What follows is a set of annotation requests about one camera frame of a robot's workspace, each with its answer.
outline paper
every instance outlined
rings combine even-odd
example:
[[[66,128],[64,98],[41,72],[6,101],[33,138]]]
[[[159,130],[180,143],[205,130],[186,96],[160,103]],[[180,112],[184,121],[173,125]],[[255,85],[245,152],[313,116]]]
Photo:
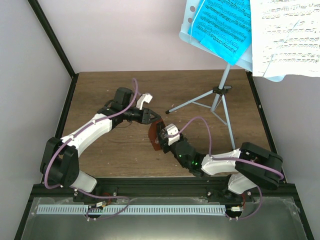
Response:
[[[201,0],[188,34],[236,64],[251,44],[250,0]]]
[[[253,76],[320,76],[320,0],[251,0]]]

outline white wall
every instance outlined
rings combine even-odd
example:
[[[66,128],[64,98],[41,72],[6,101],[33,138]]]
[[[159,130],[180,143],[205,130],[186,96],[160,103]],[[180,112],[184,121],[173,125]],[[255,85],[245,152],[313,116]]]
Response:
[[[179,38],[186,0],[39,0],[76,72],[224,69]]]
[[[295,183],[315,239],[320,239],[320,78],[254,79],[283,168]]]
[[[0,238],[14,239],[70,77],[27,0],[0,7]]]

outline wood surface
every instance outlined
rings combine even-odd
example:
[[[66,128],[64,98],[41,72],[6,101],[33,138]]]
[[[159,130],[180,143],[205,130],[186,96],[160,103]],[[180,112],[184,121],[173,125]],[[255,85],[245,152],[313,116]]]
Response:
[[[63,135],[68,135],[87,123],[105,102],[113,99],[119,87],[132,89],[132,78],[138,80],[141,93],[151,93],[153,99],[146,108],[162,116],[168,125],[182,128],[192,117],[202,116],[210,126],[212,153],[232,150],[226,125],[209,108],[189,104],[176,112],[165,111],[210,91],[220,83],[223,70],[82,72],[79,75]],[[231,127],[236,147],[252,142],[269,149],[249,82],[244,70],[231,70],[226,81],[232,89],[226,95]],[[214,95],[199,103],[211,105]],[[225,119],[222,103],[216,113]],[[125,127],[123,122],[118,127]],[[154,151],[148,139],[149,125],[133,122],[127,128],[116,128],[90,145],[80,156],[80,169],[95,177],[163,177],[191,176],[171,153]],[[195,120],[184,131],[198,152],[209,149],[208,131],[201,120]]]

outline tripod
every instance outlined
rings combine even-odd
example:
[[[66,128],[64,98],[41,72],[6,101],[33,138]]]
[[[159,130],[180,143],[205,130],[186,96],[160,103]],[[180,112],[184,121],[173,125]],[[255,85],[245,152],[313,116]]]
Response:
[[[226,97],[225,94],[228,93],[228,91],[232,88],[231,86],[225,86],[229,71],[230,71],[230,67],[231,65],[228,63],[224,69],[220,84],[218,87],[214,87],[212,90],[197,96],[189,101],[186,101],[185,103],[180,104],[179,106],[176,106],[170,110],[167,110],[165,113],[169,114],[172,113],[173,111],[176,111],[188,104],[197,104],[200,105],[202,107],[205,108],[209,108],[210,111],[224,124],[228,127],[229,130],[229,135],[230,135],[230,140],[231,140],[231,145],[232,145],[232,149],[236,149],[236,145],[235,145],[235,140],[234,140],[234,136],[232,133],[232,129],[231,129],[231,124],[230,124],[230,119],[229,119],[229,113],[228,113],[228,108],[227,108],[227,102],[226,102]],[[201,103],[196,102],[199,99],[202,99],[210,94],[215,94],[212,106],[208,106],[208,105],[204,105]],[[224,121],[221,117],[219,117],[216,113],[215,110],[217,109],[218,105],[220,104],[220,102],[222,101],[223,104],[223,109],[224,109],[224,114],[225,114],[225,119],[226,121]]]

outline white sheet music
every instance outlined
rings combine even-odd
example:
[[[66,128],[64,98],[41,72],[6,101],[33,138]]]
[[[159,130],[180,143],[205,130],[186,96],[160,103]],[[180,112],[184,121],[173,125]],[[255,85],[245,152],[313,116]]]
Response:
[[[253,76],[320,77],[320,0],[250,0]]]

